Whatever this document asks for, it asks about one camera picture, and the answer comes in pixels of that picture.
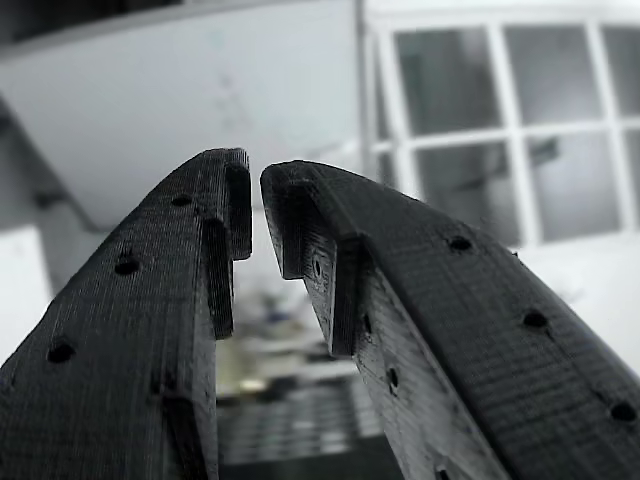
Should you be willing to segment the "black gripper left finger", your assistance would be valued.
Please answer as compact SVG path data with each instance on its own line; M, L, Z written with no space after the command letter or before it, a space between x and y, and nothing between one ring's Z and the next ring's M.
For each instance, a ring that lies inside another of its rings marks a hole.
M2 365L2 477L217 478L216 343L251 251L242 149L152 189Z

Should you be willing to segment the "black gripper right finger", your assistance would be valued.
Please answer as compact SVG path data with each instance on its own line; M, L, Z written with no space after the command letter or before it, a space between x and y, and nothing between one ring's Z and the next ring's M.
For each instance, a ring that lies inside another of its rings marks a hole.
M355 362L405 478L638 477L638 376L515 254L333 166L260 185L281 275Z

